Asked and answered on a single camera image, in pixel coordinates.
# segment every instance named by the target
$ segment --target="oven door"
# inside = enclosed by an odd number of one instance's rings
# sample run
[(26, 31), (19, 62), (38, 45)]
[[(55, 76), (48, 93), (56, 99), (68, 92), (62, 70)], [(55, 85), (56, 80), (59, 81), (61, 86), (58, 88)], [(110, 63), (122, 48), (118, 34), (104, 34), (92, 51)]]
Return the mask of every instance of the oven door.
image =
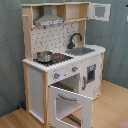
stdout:
[(81, 128), (91, 128), (93, 99), (66, 91), (57, 87), (49, 87), (50, 124), (55, 128), (77, 128), (61, 119), (82, 108)]

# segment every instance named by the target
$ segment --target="backsplash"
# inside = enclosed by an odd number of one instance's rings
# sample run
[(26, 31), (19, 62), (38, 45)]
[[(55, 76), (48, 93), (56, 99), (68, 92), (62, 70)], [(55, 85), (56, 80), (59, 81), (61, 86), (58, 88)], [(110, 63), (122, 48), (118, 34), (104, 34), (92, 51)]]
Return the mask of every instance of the backsplash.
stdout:
[[(79, 22), (64, 23), (44, 27), (35, 27), (32, 32), (33, 54), (45, 50), (66, 50), (70, 43), (70, 37), (78, 33)], [(73, 38), (73, 43), (78, 46), (78, 36)]]

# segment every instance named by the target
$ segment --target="toy kitchen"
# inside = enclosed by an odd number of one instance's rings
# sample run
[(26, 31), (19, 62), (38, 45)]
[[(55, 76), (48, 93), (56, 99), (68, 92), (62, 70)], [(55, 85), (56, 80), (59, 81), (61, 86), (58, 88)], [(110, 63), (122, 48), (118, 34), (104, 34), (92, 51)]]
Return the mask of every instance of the toy kitchen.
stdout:
[[(110, 4), (22, 4), (26, 111), (45, 128), (92, 127), (105, 48), (86, 45), (86, 20), (109, 21)], [(82, 117), (72, 113), (82, 109)]]

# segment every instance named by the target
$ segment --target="wooden floor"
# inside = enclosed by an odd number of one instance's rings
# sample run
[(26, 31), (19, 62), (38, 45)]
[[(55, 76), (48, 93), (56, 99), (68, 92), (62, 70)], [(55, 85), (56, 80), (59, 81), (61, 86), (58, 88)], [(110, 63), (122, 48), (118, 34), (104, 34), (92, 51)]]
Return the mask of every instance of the wooden floor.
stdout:
[[(74, 113), (80, 118), (81, 110)], [(94, 101), (93, 128), (116, 128), (128, 118), (128, 89), (102, 81), (102, 96)], [(0, 118), (0, 128), (44, 128), (33, 116), (19, 109)]]

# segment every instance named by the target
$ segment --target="stovetop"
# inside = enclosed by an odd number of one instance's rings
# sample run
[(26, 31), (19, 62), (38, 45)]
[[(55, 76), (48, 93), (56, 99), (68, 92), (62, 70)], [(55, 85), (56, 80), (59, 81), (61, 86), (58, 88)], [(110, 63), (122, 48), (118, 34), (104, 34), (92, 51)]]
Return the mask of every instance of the stovetop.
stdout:
[(39, 63), (39, 64), (42, 64), (42, 65), (45, 66), (45, 67), (49, 67), (49, 66), (52, 66), (52, 65), (54, 65), (54, 64), (62, 63), (62, 62), (64, 62), (64, 61), (73, 59), (73, 57), (70, 57), (70, 56), (67, 56), (67, 55), (63, 55), (63, 54), (60, 54), (60, 55), (62, 55), (63, 57), (62, 57), (62, 59), (59, 60), (59, 61), (58, 61), (58, 60), (57, 60), (57, 61), (52, 60), (52, 61), (49, 61), (49, 62), (40, 62), (40, 61), (38, 61), (37, 59), (34, 59), (34, 62), (37, 62), (37, 63)]

